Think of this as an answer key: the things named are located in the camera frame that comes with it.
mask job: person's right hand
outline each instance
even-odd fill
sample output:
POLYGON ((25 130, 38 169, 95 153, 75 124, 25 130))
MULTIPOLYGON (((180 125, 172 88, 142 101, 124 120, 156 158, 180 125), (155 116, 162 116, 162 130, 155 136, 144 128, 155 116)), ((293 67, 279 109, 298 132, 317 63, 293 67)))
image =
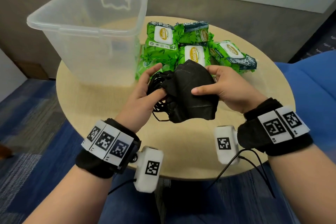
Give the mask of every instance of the person's right hand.
POLYGON ((231 67, 212 65, 206 69, 216 75, 216 83, 193 88, 193 95, 216 94, 229 108, 241 113, 256 108, 267 99, 231 67))

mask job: gray wall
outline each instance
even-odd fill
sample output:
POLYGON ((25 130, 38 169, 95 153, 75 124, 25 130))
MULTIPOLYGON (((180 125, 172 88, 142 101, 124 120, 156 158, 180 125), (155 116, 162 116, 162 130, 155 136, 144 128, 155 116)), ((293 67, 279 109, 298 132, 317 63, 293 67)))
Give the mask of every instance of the gray wall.
MULTIPOLYGON (((55 77, 60 58, 26 18, 49 0, 0 0, 0 48, 13 60, 40 63, 55 77)), ((148 0, 147 15, 206 20, 254 44, 273 61, 287 62, 336 9, 324 14, 237 0, 148 0)))

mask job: person's left hand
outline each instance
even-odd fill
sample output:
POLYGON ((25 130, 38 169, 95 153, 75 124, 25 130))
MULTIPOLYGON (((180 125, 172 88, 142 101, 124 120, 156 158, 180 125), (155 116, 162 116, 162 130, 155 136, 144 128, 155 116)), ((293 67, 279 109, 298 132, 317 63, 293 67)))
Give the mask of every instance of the person's left hand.
POLYGON ((139 78, 134 91, 129 96, 115 121, 137 133, 149 120, 154 105, 166 96, 164 89, 158 89, 147 95, 149 78, 162 67, 161 63, 147 69, 139 78))

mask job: forearm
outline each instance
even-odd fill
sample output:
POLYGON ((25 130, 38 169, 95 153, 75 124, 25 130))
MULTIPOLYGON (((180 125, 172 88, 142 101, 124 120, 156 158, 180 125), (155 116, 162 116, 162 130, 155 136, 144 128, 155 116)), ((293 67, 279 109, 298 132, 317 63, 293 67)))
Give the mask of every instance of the forearm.
POLYGON ((317 146, 268 159, 302 223, 336 223, 336 165, 317 146))
POLYGON ((111 181, 73 166, 24 224, 97 223, 111 181))

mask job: black face mask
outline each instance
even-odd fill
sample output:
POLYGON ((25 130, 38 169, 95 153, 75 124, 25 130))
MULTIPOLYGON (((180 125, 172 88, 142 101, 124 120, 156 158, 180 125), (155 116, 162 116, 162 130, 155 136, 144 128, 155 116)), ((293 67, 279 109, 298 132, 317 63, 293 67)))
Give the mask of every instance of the black face mask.
POLYGON ((195 87, 215 83, 210 73, 200 64, 187 60, 179 64, 174 72, 158 72, 153 75, 148 85, 147 95, 163 88, 167 96, 154 106, 154 112, 166 112, 169 120, 180 123, 192 118, 213 120, 217 111, 218 96, 194 96, 195 87))

